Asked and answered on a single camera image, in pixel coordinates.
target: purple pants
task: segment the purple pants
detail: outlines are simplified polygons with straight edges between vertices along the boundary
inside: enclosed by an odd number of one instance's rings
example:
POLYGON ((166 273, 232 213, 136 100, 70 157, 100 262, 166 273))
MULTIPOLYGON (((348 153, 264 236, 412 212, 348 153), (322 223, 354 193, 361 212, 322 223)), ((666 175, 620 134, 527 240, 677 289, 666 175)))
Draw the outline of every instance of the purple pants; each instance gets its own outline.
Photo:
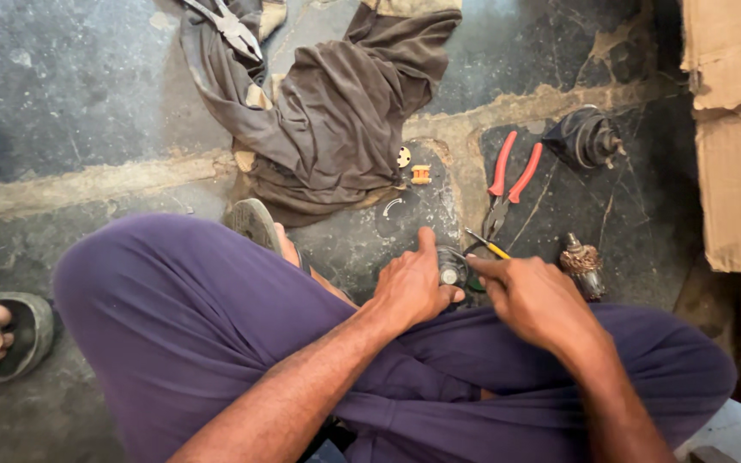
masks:
MULTIPOLYGON (((354 310, 282 257, 217 223, 152 214, 70 248, 57 308, 96 372, 129 457, 165 461, 271 366, 354 310)), ((676 447, 729 397, 735 367, 661 310, 593 305, 656 426, 676 447)), ((579 391, 490 308, 418 325, 333 410, 351 462, 590 459, 579 391), (478 401, 481 388, 502 397, 478 401)))

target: yellow screwdriver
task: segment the yellow screwdriver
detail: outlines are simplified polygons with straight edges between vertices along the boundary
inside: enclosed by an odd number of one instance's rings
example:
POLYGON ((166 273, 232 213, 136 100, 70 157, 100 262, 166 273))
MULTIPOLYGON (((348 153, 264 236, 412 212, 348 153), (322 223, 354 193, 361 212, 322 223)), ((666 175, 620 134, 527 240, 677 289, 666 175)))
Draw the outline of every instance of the yellow screwdriver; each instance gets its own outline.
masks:
POLYGON ((497 245, 491 243, 490 241, 486 240, 485 238, 480 237, 479 235, 477 235, 476 233, 474 233, 473 230, 471 230, 467 226, 465 227, 465 231, 468 232, 468 233, 470 233, 471 235, 473 235, 473 237, 476 238, 477 240, 481 241, 482 244, 485 245, 485 247, 487 247, 489 250, 491 250, 497 256, 499 256, 499 257, 501 257, 503 259, 510 259, 510 256, 508 255, 508 253, 506 253, 504 250, 499 249, 499 247, 497 245))

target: pliers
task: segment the pliers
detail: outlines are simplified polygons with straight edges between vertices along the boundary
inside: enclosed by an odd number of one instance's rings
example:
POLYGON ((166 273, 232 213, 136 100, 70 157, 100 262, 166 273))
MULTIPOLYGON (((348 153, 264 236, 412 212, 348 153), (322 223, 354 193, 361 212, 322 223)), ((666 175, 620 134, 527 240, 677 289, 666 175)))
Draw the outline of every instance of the pliers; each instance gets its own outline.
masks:
POLYGON ((227 43, 231 44, 236 51, 257 63, 262 63, 262 50, 259 49, 259 41, 256 37, 239 21, 236 15, 231 13, 231 10, 227 9, 222 0, 213 1, 219 6, 221 16, 214 14, 196 0, 184 0, 185 3, 196 8, 212 21, 221 35, 225 37, 227 43))
POLYGON ((503 195, 505 191, 505 165, 508 161, 508 153, 510 153, 510 148, 513 146, 515 140, 516 131, 509 133, 507 138, 505 138, 505 142, 502 144, 502 149, 499 151, 499 157, 497 158, 497 169, 493 176, 493 185, 488 189, 488 193, 496 196, 491 204, 491 210, 482 224, 482 235, 488 241, 493 241, 493 238, 505 223, 505 217, 508 215, 508 206, 511 203, 520 202, 520 193, 530 181, 533 173, 536 172, 536 166, 539 164, 539 158, 542 155, 542 144, 536 143, 533 145, 530 160, 524 172, 520 175, 520 179, 516 181, 514 186, 510 187, 507 195, 503 195))

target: stone floor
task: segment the stone floor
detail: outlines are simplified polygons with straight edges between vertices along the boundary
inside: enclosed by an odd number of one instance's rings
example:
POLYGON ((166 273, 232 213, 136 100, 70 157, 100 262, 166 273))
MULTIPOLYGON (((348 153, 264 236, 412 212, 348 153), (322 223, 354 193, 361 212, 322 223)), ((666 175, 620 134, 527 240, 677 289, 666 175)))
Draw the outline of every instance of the stone floor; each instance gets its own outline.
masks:
MULTIPOLYGON (((263 47, 273 73, 290 68, 296 47, 340 39, 358 0, 289 3, 263 47)), ((220 217, 236 178, 231 137, 184 65, 181 11, 171 0, 0 0, 0 291, 49 298, 58 257, 116 217, 220 217)), ((380 218, 382 204, 292 238, 322 274, 367 299, 368 266, 413 247, 418 226, 470 244, 460 231, 482 223, 509 131, 520 134, 514 178, 546 129, 590 103, 619 123, 629 156, 584 173, 544 153, 497 242, 552 261, 574 231, 605 258, 609 301, 671 310, 702 248, 692 101, 670 47, 677 14, 656 0, 465 0, 439 91, 404 126, 434 183, 409 190, 393 221, 380 218)), ((96 378, 59 326, 39 368, 0 385, 0 461, 122 455, 96 378)))

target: cardboard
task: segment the cardboard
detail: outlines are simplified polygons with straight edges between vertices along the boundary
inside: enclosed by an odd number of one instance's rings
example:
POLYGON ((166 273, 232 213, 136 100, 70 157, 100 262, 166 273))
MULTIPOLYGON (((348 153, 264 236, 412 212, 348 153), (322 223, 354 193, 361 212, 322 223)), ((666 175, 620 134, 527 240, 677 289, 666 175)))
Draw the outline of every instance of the cardboard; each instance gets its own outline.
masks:
POLYGON ((741 2, 685 0, 696 149, 711 267, 741 272, 741 2))

